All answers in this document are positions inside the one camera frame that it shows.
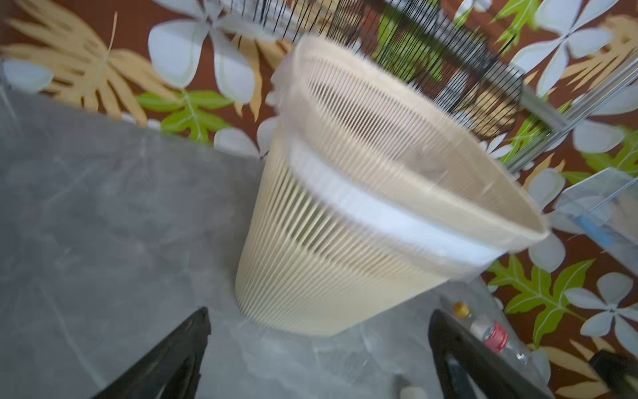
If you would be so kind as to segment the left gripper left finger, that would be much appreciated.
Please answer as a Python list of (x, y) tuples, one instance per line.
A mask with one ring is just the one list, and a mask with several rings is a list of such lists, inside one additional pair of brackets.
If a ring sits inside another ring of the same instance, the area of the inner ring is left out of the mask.
[(210, 334), (202, 307), (95, 397), (194, 398)]

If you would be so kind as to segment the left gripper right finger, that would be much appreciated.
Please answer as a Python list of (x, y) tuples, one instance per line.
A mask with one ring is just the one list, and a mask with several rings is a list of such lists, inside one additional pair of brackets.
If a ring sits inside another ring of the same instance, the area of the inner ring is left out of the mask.
[(551, 398), (533, 364), (494, 353), (452, 316), (435, 310), (428, 332), (444, 398)]

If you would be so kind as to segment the clear bottle red label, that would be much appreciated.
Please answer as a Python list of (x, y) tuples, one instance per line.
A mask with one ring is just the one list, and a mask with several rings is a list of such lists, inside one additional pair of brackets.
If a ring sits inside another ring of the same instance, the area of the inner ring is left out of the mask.
[(528, 351), (516, 344), (505, 326), (483, 314), (474, 315), (466, 302), (453, 302), (452, 314), (488, 349), (512, 365), (527, 365)]

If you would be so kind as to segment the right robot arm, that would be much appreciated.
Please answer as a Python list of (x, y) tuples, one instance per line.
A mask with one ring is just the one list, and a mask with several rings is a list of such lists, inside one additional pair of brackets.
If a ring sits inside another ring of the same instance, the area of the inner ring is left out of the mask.
[(601, 350), (592, 356), (589, 364), (615, 398), (638, 399), (636, 360)]

